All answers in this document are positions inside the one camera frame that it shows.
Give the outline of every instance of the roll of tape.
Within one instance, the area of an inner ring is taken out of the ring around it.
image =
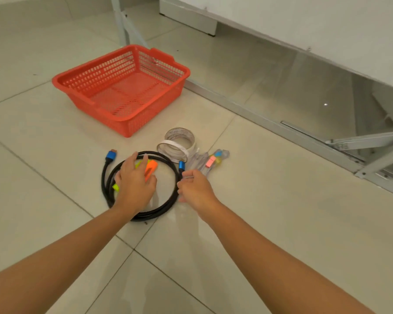
[[[179,138],[187,139],[192,146],[186,149],[174,141]],[[166,132],[165,139],[157,145],[157,152],[166,155],[172,162],[179,163],[179,161],[188,161],[197,152],[196,148],[195,136],[191,131],[185,128],[173,128]]]

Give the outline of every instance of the human hand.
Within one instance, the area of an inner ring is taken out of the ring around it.
[[[145,181],[147,154],[144,155],[140,165],[135,168],[137,155],[138,153],[134,152],[127,158],[115,175],[119,192],[114,208],[124,210],[131,218],[142,211],[150,202],[156,191],[157,183],[157,178],[154,175],[151,175],[147,182]]]
[[[178,182],[180,202],[188,203],[204,219],[213,206],[220,204],[208,179],[197,169],[185,171]]]

